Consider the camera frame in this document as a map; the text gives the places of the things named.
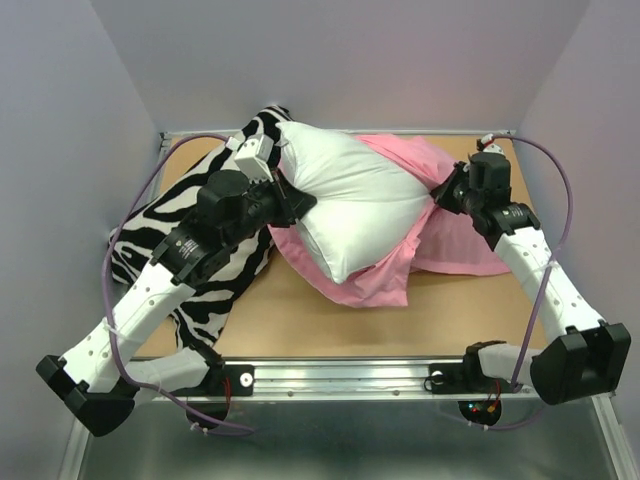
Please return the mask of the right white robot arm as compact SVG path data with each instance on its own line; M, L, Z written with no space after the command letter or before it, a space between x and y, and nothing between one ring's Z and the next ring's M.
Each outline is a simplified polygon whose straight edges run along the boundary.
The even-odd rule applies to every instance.
M497 152L477 152L458 162L436 188L436 204L466 214L474 230L502 260L533 304L542 350L504 341L469 346L460 366L463 384L482 390L495 379L532 387L548 405L613 392L631 346L621 324L610 324L579 293L556 261L540 222L511 199L511 165Z

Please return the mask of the plain pink pillow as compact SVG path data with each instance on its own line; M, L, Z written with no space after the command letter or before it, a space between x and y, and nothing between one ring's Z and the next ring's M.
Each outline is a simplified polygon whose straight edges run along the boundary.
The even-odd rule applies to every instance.
M392 134L352 136L396 162L428 189L426 207L401 245L375 266L351 275L341 285L315 286L331 301L354 308L404 307L413 270L442 274L491 276L508 267L473 229L468 216L437 207L431 191L452 172L455 159L422 137Z

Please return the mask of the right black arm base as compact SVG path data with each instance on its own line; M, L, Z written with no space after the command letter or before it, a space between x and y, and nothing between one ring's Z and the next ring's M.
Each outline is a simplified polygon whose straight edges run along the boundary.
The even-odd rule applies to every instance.
M511 394L519 391L519 387L513 390L507 380L488 377L478 367L467 367L461 360L431 363L423 387L435 395L489 394L497 391Z

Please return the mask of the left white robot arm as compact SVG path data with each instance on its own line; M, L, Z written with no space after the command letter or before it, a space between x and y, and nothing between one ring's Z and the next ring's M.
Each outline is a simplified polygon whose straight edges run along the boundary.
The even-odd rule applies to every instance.
M45 356L38 375L96 437L113 432L157 395L175 401L177 393L197 390L229 397L235 384L222 357L206 346L151 361L132 358L171 312L229 264L244 240L268 225L295 225L316 203L278 170L262 178L237 170L212 174L101 323L64 354Z

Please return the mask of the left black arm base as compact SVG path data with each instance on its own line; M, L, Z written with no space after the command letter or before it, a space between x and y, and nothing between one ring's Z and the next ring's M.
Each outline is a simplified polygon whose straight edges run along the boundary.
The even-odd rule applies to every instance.
M179 397L250 397L253 395L255 367L247 363L225 363L208 373L199 385L172 391Z

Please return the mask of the white pillow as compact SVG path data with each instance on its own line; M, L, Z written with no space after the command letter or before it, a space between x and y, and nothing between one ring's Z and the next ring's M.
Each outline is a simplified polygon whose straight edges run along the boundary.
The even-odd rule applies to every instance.
M272 232L297 273L315 286L341 285L401 245L426 207L423 182L348 134L297 121L277 127L282 173L317 200L295 226Z

